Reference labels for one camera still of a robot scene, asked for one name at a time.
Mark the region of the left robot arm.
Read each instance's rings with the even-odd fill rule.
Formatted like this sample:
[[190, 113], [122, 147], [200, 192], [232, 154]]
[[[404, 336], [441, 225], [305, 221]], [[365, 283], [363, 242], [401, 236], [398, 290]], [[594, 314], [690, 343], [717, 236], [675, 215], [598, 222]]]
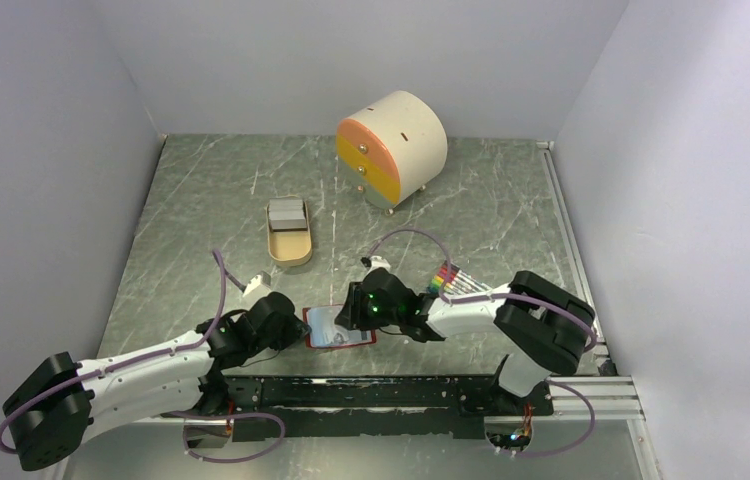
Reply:
[[280, 352], [309, 332], [284, 295], [271, 292], [167, 342], [76, 361], [43, 360], [5, 400], [0, 449], [38, 471], [115, 428], [157, 415], [243, 413], [253, 392], [235, 392], [224, 373], [267, 349]]

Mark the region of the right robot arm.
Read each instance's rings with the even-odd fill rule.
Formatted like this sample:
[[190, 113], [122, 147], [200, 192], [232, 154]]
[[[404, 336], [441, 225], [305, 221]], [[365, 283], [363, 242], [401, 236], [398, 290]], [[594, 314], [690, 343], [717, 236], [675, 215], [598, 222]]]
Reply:
[[394, 326], [420, 343], [504, 334], [513, 349], [497, 369], [490, 398], [499, 412], [513, 414], [550, 375], [577, 371], [582, 355], [597, 344], [595, 316], [588, 303], [527, 270], [492, 290], [445, 296], [416, 293], [378, 267], [350, 284], [335, 322], [359, 331]]

